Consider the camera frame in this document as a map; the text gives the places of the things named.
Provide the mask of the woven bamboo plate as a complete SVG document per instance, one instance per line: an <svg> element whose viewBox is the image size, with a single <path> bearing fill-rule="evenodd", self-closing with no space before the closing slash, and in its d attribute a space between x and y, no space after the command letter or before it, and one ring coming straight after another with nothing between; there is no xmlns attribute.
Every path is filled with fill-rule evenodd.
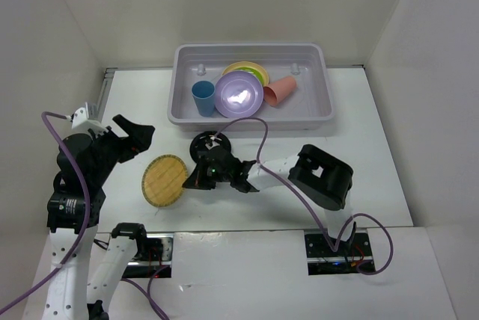
<svg viewBox="0 0 479 320"><path fill-rule="evenodd" d="M186 165L179 157L172 154L156 157L144 171L142 194L156 208L170 206L182 196L187 177Z"/></svg>

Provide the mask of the black glossy plate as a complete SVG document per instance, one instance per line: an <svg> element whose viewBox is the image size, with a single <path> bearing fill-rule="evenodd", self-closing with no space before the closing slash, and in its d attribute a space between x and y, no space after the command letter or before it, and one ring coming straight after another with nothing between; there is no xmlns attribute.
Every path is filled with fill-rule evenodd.
<svg viewBox="0 0 479 320"><path fill-rule="evenodd" d="M212 134L222 139L222 145L207 150L204 146L205 137ZM198 163L199 159L205 159L209 164L213 164L231 156L232 146L228 137L224 134L217 131L205 131L194 137L189 146L189 154L194 163Z"/></svg>

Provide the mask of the blue plastic cup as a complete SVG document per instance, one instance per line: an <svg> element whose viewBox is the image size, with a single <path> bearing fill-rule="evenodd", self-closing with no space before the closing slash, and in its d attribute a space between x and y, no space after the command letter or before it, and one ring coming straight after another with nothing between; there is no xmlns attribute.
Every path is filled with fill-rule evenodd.
<svg viewBox="0 0 479 320"><path fill-rule="evenodd" d="M198 81L192 86L192 96L198 113L202 117L211 117L215 110L215 85L210 81Z"/></svg>

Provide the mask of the purple plastic plate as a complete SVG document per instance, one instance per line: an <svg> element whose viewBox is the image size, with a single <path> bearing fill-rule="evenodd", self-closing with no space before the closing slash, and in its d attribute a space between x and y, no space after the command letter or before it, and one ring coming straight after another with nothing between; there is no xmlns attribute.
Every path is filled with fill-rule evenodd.
<svg viewBox="0 0 479 320"><path fill-rule="evenodd" d="M215 89L216 110L226 118L250 117L263 103L263 86L251 73L227 73L216 82Z"/></svg>

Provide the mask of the pink plastic cup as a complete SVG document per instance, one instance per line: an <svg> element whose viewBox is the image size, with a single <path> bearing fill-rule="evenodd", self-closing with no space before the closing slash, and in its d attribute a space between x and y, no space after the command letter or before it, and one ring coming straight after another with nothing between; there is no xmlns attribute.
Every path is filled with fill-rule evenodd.
<svg viewBox="0 0 479 320"><path fill-rule="evenodd" d="M265 86L263 88L263 99L268 105L275 107L291 95L296 88L296 79L292 76L286 76Z"/></svg>

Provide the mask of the green plastic plate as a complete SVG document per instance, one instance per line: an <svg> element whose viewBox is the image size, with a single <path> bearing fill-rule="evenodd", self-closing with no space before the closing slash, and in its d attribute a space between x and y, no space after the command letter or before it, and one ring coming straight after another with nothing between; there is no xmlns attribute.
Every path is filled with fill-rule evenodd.
<svg viewBox="0 0 479 320"><path fill-rule="evenodd" d="M251 67L243 67L242 70L245 71L245 72L251 73L253 76L255 76L258 79L258 81L261 83L261 85L264 86L264 83L263 83L264 78L259 71L257 71L254 68L251 68Z"/></svg>

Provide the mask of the orange plastic plate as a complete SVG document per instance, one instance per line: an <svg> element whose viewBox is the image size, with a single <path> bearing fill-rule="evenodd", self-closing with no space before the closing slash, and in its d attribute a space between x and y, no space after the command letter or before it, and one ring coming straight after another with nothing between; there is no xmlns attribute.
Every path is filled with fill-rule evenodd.
<svg viewBox="0 0 479 320"><path fill-rule="evenodd" d="M257 71L259 71L262 74L262 76L264 78L264 82L263 82L264 86L267 86L269 84L269 74L267 73L267 71L261 65L256 64L256 63L251 62L251 61L239 61L239 62L235 62L233 64L230 64L229 66L227 66L223 70L222 75L224 76L225 74L233 72L233 71L243 71L242 70L243 67L251 67L251 68L256 69Z"/></svg>

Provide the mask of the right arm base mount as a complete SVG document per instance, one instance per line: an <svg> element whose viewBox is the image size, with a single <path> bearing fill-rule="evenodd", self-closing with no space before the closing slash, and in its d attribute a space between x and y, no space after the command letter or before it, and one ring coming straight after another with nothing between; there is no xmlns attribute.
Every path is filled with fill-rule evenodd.
<svg viewBox="0 0 479 320"><path fill-rule="evenodd" d="M357 267L366 272L376 270L369 236L366 232L356 233L352 243L341 244L337 252L330 249L322 233L305 232L304 239L310 276L357 274Z"/></svg>

